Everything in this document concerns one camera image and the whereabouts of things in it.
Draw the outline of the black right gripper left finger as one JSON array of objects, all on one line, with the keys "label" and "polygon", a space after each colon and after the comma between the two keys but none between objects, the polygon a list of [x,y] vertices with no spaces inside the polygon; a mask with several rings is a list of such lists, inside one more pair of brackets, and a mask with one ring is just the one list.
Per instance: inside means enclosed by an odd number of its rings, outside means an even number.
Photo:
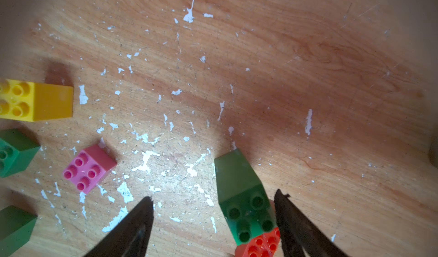
[{"label": "black right gripper left finger", "polygon": [[151,197],[144,197],[86,256],[144,257],[154,223],[153,204]]}]

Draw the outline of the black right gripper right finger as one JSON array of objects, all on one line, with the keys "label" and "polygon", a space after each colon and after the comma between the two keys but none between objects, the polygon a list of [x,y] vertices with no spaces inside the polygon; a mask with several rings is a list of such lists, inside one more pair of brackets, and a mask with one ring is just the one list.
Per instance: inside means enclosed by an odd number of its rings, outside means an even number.
[{"label": "black right gripper right finger", "polygon": [[345,257],[338,248],[313,222],[290,200],[290,195],[280,189],[274,196],[277,226],[281,234],[284,256]]}]

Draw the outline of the red lego brick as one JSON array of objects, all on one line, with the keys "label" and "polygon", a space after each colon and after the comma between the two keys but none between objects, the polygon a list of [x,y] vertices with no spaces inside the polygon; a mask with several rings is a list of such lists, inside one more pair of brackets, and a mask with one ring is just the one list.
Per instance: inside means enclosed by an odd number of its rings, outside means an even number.
[{"label": "red lego brick", "polygon": [[253,238],[248,244],[237,246],[235,257],[272,257],[279,248],[280,237],[276,227],[270,233]]}]

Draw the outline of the tall green lego brick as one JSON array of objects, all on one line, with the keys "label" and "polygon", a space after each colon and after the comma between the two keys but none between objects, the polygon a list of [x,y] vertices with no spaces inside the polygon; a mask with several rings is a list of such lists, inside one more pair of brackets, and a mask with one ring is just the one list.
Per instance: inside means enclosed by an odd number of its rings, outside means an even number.
[{"label": "tall green lego brick", "polygon": [[277,227],[264,186],[240,149],[214,160],[217,196],[236,245]]}]

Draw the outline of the pink lego brick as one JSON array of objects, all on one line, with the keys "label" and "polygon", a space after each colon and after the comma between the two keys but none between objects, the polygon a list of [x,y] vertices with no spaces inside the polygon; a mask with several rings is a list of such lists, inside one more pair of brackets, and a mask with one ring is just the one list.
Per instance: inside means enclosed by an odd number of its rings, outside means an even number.
[{"label": "pink lego brick", "polygon": [[63,171],[63,177],[80,193],[88,194],[116,165],[117,162],[96,144],[80,151]]}]

